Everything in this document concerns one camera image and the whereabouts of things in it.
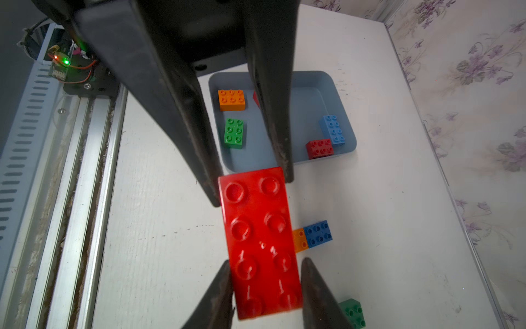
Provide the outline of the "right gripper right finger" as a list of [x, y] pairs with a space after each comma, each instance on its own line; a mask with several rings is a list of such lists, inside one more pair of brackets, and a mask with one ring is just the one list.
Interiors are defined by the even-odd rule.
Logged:
[[301, 262], [304, 328], [353, 328], [310, 258]]

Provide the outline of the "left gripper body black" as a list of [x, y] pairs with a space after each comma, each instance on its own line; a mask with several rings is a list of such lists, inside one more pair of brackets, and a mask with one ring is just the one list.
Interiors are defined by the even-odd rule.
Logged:
[[247, 62], [243, 1], [34, 1], [119, 77], [158, 49], [197, 76]]

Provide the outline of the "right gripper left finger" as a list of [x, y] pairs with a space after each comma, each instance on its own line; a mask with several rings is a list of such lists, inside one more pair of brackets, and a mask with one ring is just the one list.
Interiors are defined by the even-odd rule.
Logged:
[[230, 263], [226, 260], [182, 328], [230, 329], [234, 316]]

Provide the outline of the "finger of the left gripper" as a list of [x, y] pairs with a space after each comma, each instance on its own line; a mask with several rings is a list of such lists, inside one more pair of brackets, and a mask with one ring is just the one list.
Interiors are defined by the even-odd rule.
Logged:
[[79, 10], [75, 22], [107, 64], [178, 148], [211, 204], [221, 204], [222, 175], [197, 76], [138, 1]]
[[298, 1], [244, 1], [246, 56], [275, 160], [294, 180], [290, 94]]

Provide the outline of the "long red lego brick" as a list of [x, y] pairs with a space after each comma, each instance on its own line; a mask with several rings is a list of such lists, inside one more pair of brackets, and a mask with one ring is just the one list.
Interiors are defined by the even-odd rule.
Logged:
[[301, 308], [282, 168], [222, 176], [219, 189], [238, 319]]

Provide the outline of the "dark blue small lego brick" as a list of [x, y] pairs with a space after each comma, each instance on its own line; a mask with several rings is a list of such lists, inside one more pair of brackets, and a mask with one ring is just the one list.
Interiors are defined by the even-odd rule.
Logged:
[[332, 234], [327, 221], [321, 221], [304, 227], [304, 234], [309, 248], [314, 248], [332, 240]]

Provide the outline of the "blue-grey plastic tray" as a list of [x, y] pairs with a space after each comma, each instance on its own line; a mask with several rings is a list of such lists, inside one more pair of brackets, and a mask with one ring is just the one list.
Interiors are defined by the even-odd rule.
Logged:
[[[230, 119], [245, 124], [244, 141], [240, 149], [229, 148], [220, 142], [219, 152], [230, 173], [255, 171], [278, 166], [268, 125], [263, 111], [253, 98], [256, 90], [248, 72], [223, 72], [212, 75], [208, 82], [220, 138]], [[246, 108], [223, 112], [219, 107], [220, 90], [241, 90], [245, 93]], [[353, 152], [357, 139], [336, 85], [323, 71], [296, 71], [292, 75], [290, 101], [285, 110], [272, 119], [279, 135], [287, 137], [290, 164], [308, 160], [306, 145], [310, 141], [329, 139], [335, 155]]]

